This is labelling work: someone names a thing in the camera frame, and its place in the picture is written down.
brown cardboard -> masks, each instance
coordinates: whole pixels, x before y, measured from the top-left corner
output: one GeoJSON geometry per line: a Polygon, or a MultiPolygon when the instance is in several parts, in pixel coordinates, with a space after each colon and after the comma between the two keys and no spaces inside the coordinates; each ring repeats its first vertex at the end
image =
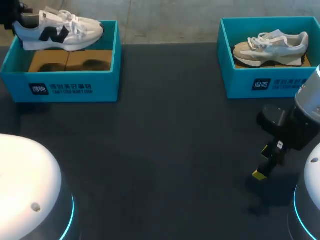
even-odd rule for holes
{"type": "Polygon", "coordinates": [[[111,50],[85,50],[70,52],[66,71],[110,71],[111,50]]]}
{"type": "Polygon", "coordinates": [[[64,50],[36,51],[29,68],[29,73],[64,72],[68,56],[69,52],[64,50]]]}

white dome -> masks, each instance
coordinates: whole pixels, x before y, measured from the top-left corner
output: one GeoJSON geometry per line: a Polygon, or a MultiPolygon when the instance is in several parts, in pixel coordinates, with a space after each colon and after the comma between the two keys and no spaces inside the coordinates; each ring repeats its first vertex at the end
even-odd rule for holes
{"type": "Polygon", "coordinates": [[[39,143],[0,134],[0,239],[19,240],[53,209],[61,189],[54,156],[39,143]]]}
{"type": "Polygon", "coordinates": [[[320,209],[320,144],[315,147],[306,161],[304,181],[312,201],[320,209]]]}

shoe sole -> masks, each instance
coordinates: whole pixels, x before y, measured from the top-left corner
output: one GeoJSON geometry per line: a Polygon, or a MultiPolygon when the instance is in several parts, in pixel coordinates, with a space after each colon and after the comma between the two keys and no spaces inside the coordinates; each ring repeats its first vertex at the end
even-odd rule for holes
{"type": "Polygon", "coordinates": [[[252,67],[252,68],[259,68],[261,67],[262,64],[266,63],[266,62],[276,62],[282,65],[286,65],[286,66],[293,66],[293,67],[301,67],[303,64],[303,60],[304,60],[304,55],[302,57],[296,58],[296,57],[275,57],[274,59],[268,59],[268,60],[264,60],[264,61],[250,61],[250,60],[245,60],[242,58],[239,58],[237,56],[234,55],[234,47],[231,49],[232,52],[232,56],[233,59],[241,62],[242,64],[252,67]]]}

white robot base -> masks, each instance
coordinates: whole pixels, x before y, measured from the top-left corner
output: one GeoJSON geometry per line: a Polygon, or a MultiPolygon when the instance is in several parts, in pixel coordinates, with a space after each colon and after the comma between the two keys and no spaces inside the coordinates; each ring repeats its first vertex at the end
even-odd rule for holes
{"type": "Polygon", "coordinates": [[[308,157],[295,188],[287,223],[293,240],[320,239],[320,144],[308,157]]]}
{"type": "Polygon", "coordinates": [[[79,240],[76,202],[54,156],[4,134],[0,153],[0,239],[79,240]]]}

black n logo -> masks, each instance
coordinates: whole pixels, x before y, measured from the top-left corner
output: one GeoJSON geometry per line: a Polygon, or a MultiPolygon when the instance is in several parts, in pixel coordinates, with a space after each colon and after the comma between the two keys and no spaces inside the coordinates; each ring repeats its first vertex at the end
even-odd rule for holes
{"type": "Polygon", "coordinates": [[[49,38],[51,38],[52,42],[63,44],[68,34],[69,34],[69,31],[66,29],[65,26],[63,26],[59,35],[55,27],[48,26],[41,33],[39,40],[46,42],[49,40],[49,38]]]}

